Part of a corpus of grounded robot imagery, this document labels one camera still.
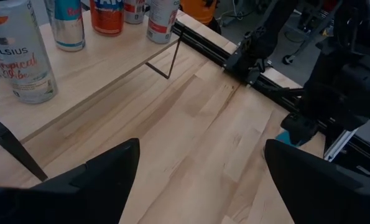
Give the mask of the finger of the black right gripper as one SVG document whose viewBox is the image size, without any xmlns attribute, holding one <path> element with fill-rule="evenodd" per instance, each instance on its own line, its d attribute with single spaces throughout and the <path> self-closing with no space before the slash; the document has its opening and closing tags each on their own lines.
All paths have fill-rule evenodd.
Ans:
<svg viewBox="0 0 370 224">
<path fill-rule="evenodd" d="M 316 120 L 306 118 L 298 113 L 288 114 L 281 122 L 280 127 L 289 132 L 291 143 L 297 146 L 304 145 L 318 132 Z"/>
</svg>

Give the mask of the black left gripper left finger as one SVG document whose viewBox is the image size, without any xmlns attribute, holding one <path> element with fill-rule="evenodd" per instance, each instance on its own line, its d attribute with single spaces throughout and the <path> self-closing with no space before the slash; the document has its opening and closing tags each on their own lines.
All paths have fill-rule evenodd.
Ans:
<svg viewBox="0 0 370 224">
<path fill-rule="evenodd" d="M 0 187 L 0 224 L 118 224 L 139 158 L 128 139 L 29 189 Z"/>
</svg>

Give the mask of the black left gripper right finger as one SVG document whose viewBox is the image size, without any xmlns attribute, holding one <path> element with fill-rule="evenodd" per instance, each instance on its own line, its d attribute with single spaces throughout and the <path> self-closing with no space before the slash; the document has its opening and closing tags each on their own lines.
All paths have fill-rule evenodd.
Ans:
<svg viewBox="0 0 370 224">
<path fill-rule="evenodd" d="M 264 157 L 295 224 L 370 224 L 370 177 L 276 139 Z"/>
</svg>

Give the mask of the Celsius Tropical Vibe can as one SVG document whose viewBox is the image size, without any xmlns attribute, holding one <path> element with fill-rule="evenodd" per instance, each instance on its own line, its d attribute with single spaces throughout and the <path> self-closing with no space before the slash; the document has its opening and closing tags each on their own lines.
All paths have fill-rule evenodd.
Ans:
<svg viewBox="0 0 370 224">
<path fill-rule="evenodd" d="M 0 0 L 0 72 L 24 103 L 43 103 L 58 93 L 30 0 Z"/>
</svg>

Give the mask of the Celsius can pink band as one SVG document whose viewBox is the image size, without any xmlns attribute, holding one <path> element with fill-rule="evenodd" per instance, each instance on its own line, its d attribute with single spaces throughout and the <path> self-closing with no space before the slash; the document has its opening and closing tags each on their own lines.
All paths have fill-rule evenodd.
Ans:
<svg viewBox="0 0 370 224">
<path fill-rule="evenodd" d="M 147 37 L 157 43 L 170 41 L 180 0 L 151 0 Z"/>
</svg>

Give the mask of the orange Fanta soda can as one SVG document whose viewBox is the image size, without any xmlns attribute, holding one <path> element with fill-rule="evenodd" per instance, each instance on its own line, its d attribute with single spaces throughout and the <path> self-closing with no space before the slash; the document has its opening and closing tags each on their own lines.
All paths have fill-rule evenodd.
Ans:
<svg viewBox="0 0 370 224">
<path fill-rule="evenodd" d="M 90 0 L 91 25 L 103 35 L 116 36 L 123 31 L 123 0 Z"/>
</svg>

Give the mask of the Celsius Peach Vibe can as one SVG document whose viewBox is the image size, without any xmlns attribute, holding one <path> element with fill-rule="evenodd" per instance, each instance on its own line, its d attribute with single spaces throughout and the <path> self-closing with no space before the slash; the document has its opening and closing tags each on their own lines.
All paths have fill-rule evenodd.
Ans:
<svg viewBox="0 0 370 224">
<path fill-rule="evenodd" d="M 124 0 L 124 21 L 141 24 L 144 20 L 146 0 Z"/>
</svg>

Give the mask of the wooden shelf black metal legs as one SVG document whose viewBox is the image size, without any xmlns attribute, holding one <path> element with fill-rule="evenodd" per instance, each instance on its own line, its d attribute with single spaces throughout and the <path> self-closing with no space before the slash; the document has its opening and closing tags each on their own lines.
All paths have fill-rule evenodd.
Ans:
<svg viewBox="0 0 370 224">
<path fill-rule="evenodd" d="M 40 104 L 21 103 L 0 78 L 0 122 L 25 147 L 41 168 L 58 155 L 56 134 L 49 128 L 63 118 L 77 116 L 83 105 L 94 103 L 113 84 L 176 44 L 173 34 L 167 44 L 146 36 L 147 22 L 125 24 L 115 37 L 97 34 L 89 12 L 83 13 L 86 46 L 78 52 L 58 49 L 49 24 L 40 26 L 58 86 L 58 94 Z"/>
</svg>

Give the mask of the orange shop vacuum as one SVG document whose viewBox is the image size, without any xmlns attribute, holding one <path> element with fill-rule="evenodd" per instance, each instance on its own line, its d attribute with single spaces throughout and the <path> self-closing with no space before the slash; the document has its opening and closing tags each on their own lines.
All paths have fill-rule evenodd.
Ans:
<svg viewBox="0 0 370 224">
<path fill-rule="evenodd" d="M 180 0 L 180 10 L 221 35 L 215 19 L 215 10 L 220 0 Z"/>
</svg>

